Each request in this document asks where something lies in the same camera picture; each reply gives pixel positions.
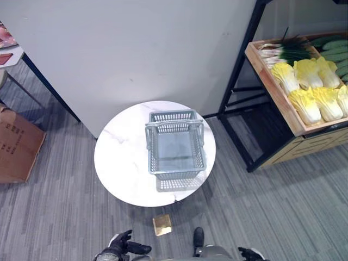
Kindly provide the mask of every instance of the cucumber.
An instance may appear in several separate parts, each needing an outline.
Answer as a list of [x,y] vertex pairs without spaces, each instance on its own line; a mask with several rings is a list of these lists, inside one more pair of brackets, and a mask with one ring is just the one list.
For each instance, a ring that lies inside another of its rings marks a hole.
[[348,82],[348,73],[341,78],[342,81]]
[[331,41],[322,47],[323,50],[330,50],[330,49],[335,49],[337,47],[345,46],[348,45],[348,40],[336,40],[336,41]]
[[348,66],[348,59],[345,59],[343,61],[340,61],[339,63],[336,63],[336,66],[338,69],[340,69],[341,67],[344,67],[344,66]]
[[321,56],[326,56],[330,54],[345,53],[348,52],[348,45],[330,49],[328,51],[323,51],[320,53]]
[[327,42],[334,41],[334,40],[340,40],[340,39],[342,39],[342,36],[339,34],[335,34],[335,35],[317,38],[317,39],[311,41],[311,44],[315,47],[320,47],[320,46],[323,46],[324,44],[326,44]]
[[348,59],[348,52],[346,53],[339,53],[339,54],[331,54],[331,55],[325,55],[324,56],[326,60],[328,61],[343,61],[345,59]]
[[338,70],[335,71],[335,73],[339,76],[342,77],[343,75],[348,73],[348,66],[344,66]]

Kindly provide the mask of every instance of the basket handle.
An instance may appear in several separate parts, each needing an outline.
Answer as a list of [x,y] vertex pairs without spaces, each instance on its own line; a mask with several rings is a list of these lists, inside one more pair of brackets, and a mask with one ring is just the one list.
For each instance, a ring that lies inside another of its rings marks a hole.
[[204,125],[203,120],[176,120],[176,121],[160,121],[160,122],[149,122],[145,124],[145,132],[146,132],[146,147],[147,149],[150,148],[150,141],[151,141],[151,135],[150,132],[152,131],[153,127],[159,127],[166,124],[178,124],[178,123],[188,123],[188,124],[197,124],[199,125],[199,129],[201,132],[201,135],[199,135],[200,144],[203,147],[204,145]]

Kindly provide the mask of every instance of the gray plastic basket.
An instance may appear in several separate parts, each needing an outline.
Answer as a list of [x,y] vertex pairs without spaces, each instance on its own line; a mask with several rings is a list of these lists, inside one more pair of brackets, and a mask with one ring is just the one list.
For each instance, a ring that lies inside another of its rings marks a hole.
[[194,110],[150,113],[148,171],[160,180],[194,178],[206,169],[203,121]]

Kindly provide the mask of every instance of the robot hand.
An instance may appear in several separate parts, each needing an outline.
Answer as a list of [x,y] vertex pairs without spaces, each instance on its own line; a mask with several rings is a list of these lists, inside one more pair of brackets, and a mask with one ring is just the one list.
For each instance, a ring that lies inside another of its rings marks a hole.
[[129,256],[126,255],[128,252],[148,254],[151,251],[151,247],[129,241],[131,233],[132,230],[128,230],[122,234],[115,235],[111,239],[109,247],[98,254],[95,261],[127,261],[129,260]]

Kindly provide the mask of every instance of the black glove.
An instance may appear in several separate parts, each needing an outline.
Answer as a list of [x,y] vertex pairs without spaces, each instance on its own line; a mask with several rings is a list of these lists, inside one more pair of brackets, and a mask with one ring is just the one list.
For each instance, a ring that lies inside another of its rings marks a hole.
[[128,241],[131,238],[132,230],[128,230],[122,234],[119,234],[110,243],[110,246],[105,248],[100,254],[114,254],[118,256],[119,260],[127,261],[129,256],[126,255],[128,252],[134,254],[148,254],[151,251],[150,246],[142,245],[139,243]]
[[241,252],[241,256],[245,258],[245,261],[267,261],[263,259],[258,253],[255,253],[251,249],[239,247],[238,250]]

